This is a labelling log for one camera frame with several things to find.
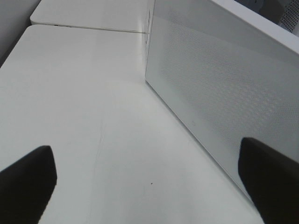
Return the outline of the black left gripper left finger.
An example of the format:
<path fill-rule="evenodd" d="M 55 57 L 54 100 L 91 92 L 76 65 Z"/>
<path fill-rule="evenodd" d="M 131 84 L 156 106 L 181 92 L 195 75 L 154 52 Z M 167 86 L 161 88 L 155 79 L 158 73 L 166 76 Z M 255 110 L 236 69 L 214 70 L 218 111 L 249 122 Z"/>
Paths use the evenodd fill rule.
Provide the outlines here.
<path fill-rule="evenodd" d="M 40 146 L 0 173 L 0 222 L 39 223 L 57 184 L 50 146 Z"/>

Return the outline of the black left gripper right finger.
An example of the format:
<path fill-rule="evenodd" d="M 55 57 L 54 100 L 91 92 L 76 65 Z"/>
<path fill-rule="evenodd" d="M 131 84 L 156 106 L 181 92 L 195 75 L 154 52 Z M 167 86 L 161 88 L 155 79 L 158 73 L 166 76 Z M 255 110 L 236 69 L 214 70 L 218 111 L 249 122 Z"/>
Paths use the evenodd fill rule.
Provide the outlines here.
<path fill-rule="evenodd" d="M 299 222 L 299 164 L 261 141 L 241 141 L 238 174 L 265 224 Z"/>

